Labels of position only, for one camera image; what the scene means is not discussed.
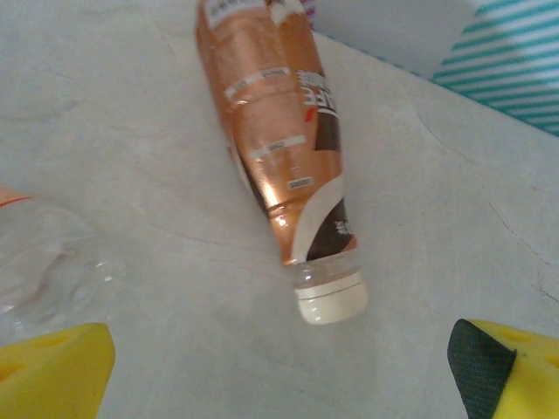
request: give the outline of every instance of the table surface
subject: table surface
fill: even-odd
[[[188,0],[0,2],[0,179],[128,265],[99,418],[466,418],[459,318],[559,335],[559,139],[317,36],[371,301],[307,326]]]

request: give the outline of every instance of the striped pattern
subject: striped pattern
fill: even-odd
[[[300,0],[300,2],[305,8],[308,20],[310,21],[312,26],[314,23],[314,14],[316,13],[316,0]]]
[[[493,0],[433,81],[559,135],[559,0]]]

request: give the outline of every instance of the crumpled plastic bottle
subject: crumpled plastic bottle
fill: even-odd
[[[0,346],[104,321],[123,273],[89,223],[0,186]]]

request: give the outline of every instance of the yellow foam block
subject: yellow foam block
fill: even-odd
[[[449,361],[471,418],[559,419],[558,339],[461,320]]]
[[[0,419],[94,419],[113,364],[103,324],[0,347]]]

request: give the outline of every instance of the bottle cap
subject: bottle cap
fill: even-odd
[[[326,325],[362,312],[369,301],[361,273],[355,272],[326,284],[295,290],[303,319],[311,325]]]

